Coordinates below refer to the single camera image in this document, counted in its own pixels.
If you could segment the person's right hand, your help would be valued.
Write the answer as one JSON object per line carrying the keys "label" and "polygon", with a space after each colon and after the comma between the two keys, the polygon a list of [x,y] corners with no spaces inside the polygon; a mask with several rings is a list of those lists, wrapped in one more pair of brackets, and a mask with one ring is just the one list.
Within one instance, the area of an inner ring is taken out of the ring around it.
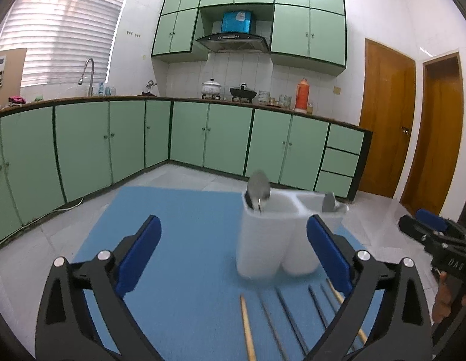
{"label": "person's right hand", "polygon": [[433,323],[441,323],[441,321],[451,313],[452,294],[446,283],[447,277],[448,275],[444,271],[439,275],[437,295],[435,296],[435,302],[432,307]]}

